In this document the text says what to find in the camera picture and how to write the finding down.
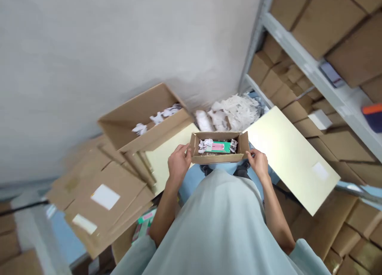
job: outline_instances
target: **cardboard sheet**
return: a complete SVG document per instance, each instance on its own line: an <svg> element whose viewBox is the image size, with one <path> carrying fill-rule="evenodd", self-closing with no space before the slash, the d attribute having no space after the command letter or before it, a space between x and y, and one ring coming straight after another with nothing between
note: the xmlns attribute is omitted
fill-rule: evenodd
<svg viewBox="0 0 382 275"><path fill-rule="evenodd" d="M277 107L246 131L252 145L267 155L269 165L314 215L339 181L339 175ZM317 163L322 168L314 169Z"/></svg>
<svg viewBox="0 0 382 275"><path fill-rule="evenodd" d="M146 157L150 162L153 170L153 176L156 179L156 185L153 187L155 196L160 194L166 186L167 179L169 177L167 159L174 152L175 148L179 145L185 145L190 142L190 135L193 132L199 132L199 129L195 124L190 124L171 139L164 142L158 148L153 151L146 151Z"/></svg>

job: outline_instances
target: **hand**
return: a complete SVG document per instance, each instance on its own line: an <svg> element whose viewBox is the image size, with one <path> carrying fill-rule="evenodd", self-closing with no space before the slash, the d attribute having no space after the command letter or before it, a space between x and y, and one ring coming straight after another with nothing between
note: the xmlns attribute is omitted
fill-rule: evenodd
<svg viewBox="0 0 382 275"><path fill-rule="evenodd" d="M268 159L266 154L256 149L252 149L251 153L248 151L246 153L248 161L251 164L252 169L259 177L261 184L263 184L263 181L267 180L268 178L270 180L270 177L268 175Z"/></svg>
<svg viewBox="0 0 382 275"><path fill-rule="evenodd" d="M175 184L178 188L191 165L191 149L188 149L189 145L189 143L187 145L178 145L168 158L168 170L170 172L168 182L169 184Z"/></svg>

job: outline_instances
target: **person's left hand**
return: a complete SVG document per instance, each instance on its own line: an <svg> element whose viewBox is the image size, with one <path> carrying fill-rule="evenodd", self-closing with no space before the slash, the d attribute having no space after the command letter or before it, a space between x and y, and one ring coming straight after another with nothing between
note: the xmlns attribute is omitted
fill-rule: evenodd
<svg viewBox="0 0 382 275"><path fill-rule="evenodd" d="M168 158L168 170L170 172L168 182L178 188L191 165L191 149L188 149L189 145L189 143L187 145L178 145Z"/></svg>

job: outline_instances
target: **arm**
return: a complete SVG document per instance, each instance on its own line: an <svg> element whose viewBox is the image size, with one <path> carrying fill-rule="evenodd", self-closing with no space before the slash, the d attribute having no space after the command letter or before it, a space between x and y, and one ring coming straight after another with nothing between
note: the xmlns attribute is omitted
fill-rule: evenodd
<svg viewBox="0 0 382 275"><path fill-rule="evenodd" d="M156 247L160 245L175 219L178 191L191 164L191 149L187 149L188 146L189 144L179 145L168 158L170 176L149 231Z"/></svg>
<svg viewBox="0 0 382 275"><path fill-rule="evenodd" d="M268 175L267 156L256 149L252 149L251 153L247 152L248 161L263 186L267 226L280 248L289 255L293 251L296 243L285 220L283 211L281 210L280 203L272 186L271 178Z"/></svg>

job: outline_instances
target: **sleeve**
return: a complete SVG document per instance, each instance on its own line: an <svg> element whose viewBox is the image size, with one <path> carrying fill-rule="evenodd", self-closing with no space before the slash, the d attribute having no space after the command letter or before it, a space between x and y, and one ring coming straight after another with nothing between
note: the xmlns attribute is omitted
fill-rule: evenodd
<svg viewBox="0 0 382 275"><path fill-rule="evenodd" d="M111 275L141 275L156 251L155 242L149 235L137 239Z"/></svg>
<svg viewBox="0 0 382 275"><path fill-rule="evenodd" d="M298 239L289 258L302 274L330 275L329 270L304 239Z"/></svg>

